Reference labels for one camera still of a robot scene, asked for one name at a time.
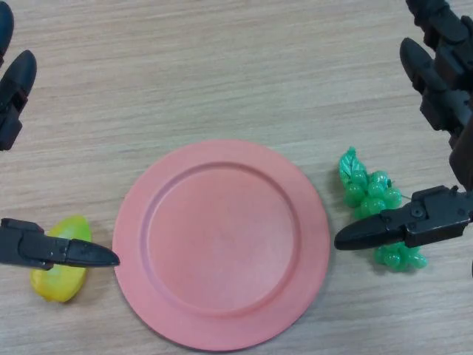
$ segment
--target pink plate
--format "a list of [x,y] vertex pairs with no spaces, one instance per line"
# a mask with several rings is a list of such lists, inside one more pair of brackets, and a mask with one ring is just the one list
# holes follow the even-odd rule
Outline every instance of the pink plate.
[[268,340],[309,307],[330,235],[316,190],[290,161],[244,141],[171,153],[127,194],[113,250],[120,287],[151,328],[192,348]]

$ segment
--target grape cluster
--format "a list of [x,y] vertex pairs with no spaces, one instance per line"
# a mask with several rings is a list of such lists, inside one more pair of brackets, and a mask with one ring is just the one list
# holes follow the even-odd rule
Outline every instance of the grape cluster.
[[[384,209],[401,206],[401,192],[392,185],[386,172],[377,171],[368,175],[366,167],[356,157],[354,148],[341,156],[340,180],[345,188],[344,202],[355,209],[357,219],[378,214]],[[393,271],[406,271],[410,266],[423,268],[427,259],[419,253],[420,247],[408,248],[402,242],[376,248],[375,261]]]
[[375,249],[375,261],[384,264],[394,271],[406,271],[409,265],[425,268],[427,259],[419,253],[420,246],[407,248],[402,242],[381,246]]
[[396,209],[401,205],[399,189],[392,186],[386,172],[373,172],[368,175],[364,170],[352,172],[350,182],[345,186],[344,202],[355,209],[357,219],[377,214],[384,209]]

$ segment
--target toy fruit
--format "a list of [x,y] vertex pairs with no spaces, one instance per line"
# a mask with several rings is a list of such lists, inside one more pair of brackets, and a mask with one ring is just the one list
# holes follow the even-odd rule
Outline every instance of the toy fruit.
[[[338,162],[340,180],[345,188],[344,202],[354,209],[353,217],[362,219],[384,209],[401,206],[401,192],[392,185],[386,172],[367,174],[366,167],[350,147]],[[407,271],[410,266],[424,268],[427,259],[419,253],[420,247],[408,248],[403,242],[375,248],[375,261],[393,271]]]
[[[47,235],[92,241],[89,225],[82,216],[72,216],[62,220]],[[32,270],[30,281],[36,293],[46,301],[66,302],[81,289],[85,276],[85,268],[54,265],[49,271]]]

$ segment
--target table surface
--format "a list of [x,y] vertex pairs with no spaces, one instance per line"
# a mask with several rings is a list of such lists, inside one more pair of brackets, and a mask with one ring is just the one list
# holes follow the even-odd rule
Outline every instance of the table surface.
[[[71,214],[111,246],[129,187],[177,147],[241,138],[275,149],[319,191],[332,236],[350,221],[338,157],[355,146],[405,195],[451,186],[446,134],[419,113],[398,59],[421,41],[404,0],[15,0],[6,55],[24,49],[38,77],[11,152],[2,217],[45,229]],[[453,1],[459,14],[468,0]],[[423,247],[429,267],[393,274],[371,252],[332,251],[317,300],[247,354],[473,354],[469,237]],[[191,350],[132,312],[113,270],[91,270],[67,305],[0,268],[0,354],[153,354]]]

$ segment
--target yellow mango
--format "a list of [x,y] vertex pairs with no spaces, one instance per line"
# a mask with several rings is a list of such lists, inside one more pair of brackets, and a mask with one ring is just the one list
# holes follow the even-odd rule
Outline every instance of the yellow mango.
[[[47,235],[92,241],[89,224],[82,216],[72,216],[62,220]],[[85,277],[85,268],[54,265],[48,271],[32,270],[30,282],[36,293],[46,301],[66,302],[81,289]]]

